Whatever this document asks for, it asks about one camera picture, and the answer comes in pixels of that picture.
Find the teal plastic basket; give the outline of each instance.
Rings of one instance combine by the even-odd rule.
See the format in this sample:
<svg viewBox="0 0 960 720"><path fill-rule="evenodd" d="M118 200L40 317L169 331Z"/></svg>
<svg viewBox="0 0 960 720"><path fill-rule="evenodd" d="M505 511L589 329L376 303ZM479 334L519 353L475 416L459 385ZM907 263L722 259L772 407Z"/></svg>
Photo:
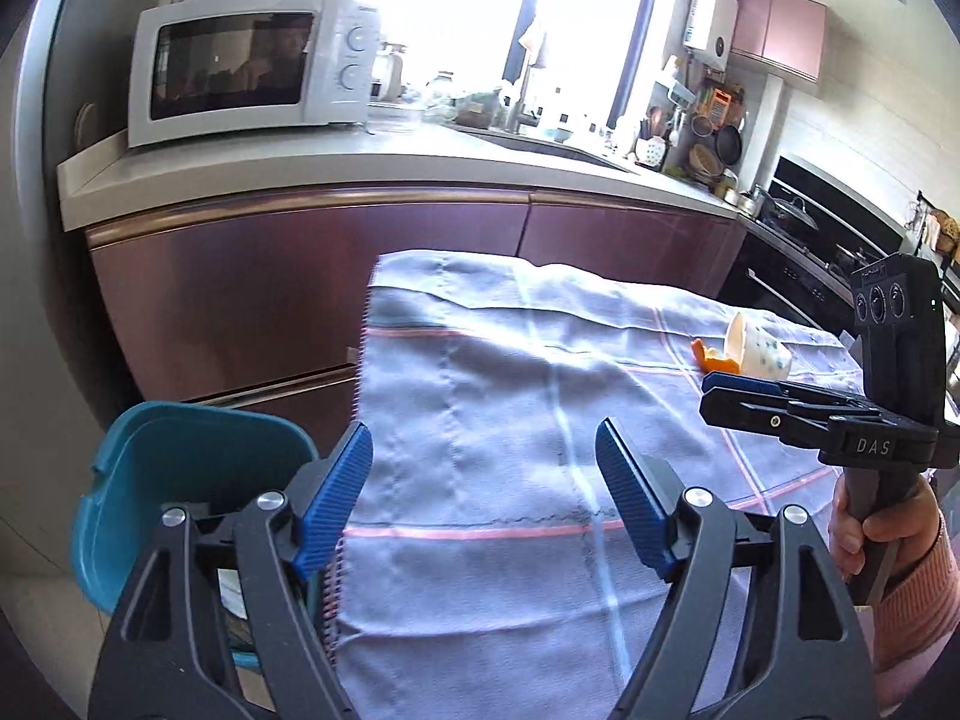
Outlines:
<svg viewBox="0 0 960 720"><path fill-rule="evenodd" d="M100 445L93 487L74 523L72 560L83 595L113 613L164 504L235 512L265 490L283 490L317 458L310 437L275 416L165 402L127 410ZM257 669L252 654L233 658Z"/></svg>

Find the white countertop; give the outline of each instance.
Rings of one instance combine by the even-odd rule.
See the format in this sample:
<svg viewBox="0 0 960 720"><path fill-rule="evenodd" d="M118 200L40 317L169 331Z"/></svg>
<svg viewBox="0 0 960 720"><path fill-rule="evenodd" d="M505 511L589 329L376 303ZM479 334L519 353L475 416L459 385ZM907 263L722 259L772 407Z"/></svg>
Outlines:
<svg viewBox="0 0 960 720"><path fill-rule="evenodd" d="M64 162L58 177L65 230L227 194L371 183L576 191L619 202L661 203L736 216L736 209L706 190L629 167L632 172L618 172L563 157L511 151L424 124L412 132L376 134L359 127L293 127L131 151L126 133L119 133Z"/></svg>

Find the metal screw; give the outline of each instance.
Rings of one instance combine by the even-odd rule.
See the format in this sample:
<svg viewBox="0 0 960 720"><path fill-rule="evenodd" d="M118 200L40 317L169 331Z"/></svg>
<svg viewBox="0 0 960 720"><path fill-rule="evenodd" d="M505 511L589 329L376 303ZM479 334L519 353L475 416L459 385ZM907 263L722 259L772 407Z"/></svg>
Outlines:
<svg viewBox="0 0 960 720"><path fill-rule="evenodd" d="M704 507L713 503L713 496L709 493L709 490L703 488L690 488L683 494L683 498L690 506L696 506L699 509L704 509Z"/></svg>
<svg viewBox="0 0 960 720"><path fill-rule="evenodd" d="M184 512L183 509L167 509L167 511L163 513L163 517L160 517L160 520L168 528L176 528L176 526L186 522L186 512Z"/></svg>
<svg viewBox="0 0 960 720"><path fill-rule="evenodd" d="M794 525L803 525L808 519L809 514L802 506L788 506L784 509L784 517L790 520Z"/></svg>
<svg viewBox="0 0 960 720"><path fill-rule="evenodd" d="M264 512L272 512L274 509L279 509L285 503L286 498L283 497L283 493L275 493L273 490L270 493L263 493L260 498L256 499L257 507L263 509Z"/></svg>

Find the camera lens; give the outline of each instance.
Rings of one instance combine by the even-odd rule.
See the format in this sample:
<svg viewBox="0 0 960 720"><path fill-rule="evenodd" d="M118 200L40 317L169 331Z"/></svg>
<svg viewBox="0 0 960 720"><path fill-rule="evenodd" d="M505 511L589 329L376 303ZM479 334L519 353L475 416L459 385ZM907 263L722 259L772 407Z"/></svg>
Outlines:
<svg viewBox="0 0 960 720"><path fill-rule="evenodd" d="M867 298L863 293L856 294L856 318L858 322L867 322Z"/></svg>
<svg viewBox="0 0 960 720"><path fill-rule="evenodd" d="M906 310L906 299L904 298L904 290L901 290L899 284L894 284L890 288L890 310L894 313L894 316L899 319L904 315Z"/></svg>
<svg viewBox="0 0 960 720"><path fill-rule="evenodd" d="M877 324L883 324L883 319L886 319L887 300L880 287L874 287L870 290L870 315Z"/></svg>

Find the cloth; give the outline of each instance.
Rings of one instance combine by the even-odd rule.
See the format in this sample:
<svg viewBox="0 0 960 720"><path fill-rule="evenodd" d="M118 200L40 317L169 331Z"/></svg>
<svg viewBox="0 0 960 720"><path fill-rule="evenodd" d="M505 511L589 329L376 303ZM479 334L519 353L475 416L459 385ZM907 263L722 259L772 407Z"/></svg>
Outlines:
<svg viewBox="0 0 960 720"><path fill-rule="evenodd" d="M373 468L344 531L335 640L366 720L604 718L666 585L635 555L593 456L615 416L638 450L736 509L808 509L835 469L707 426L690 341L737 309L569 266L407 251L371 279L357 413ZM748 311L791 379L862 391L837 338ZM734 572L701 691L726 685L749 575Z"/></svg>

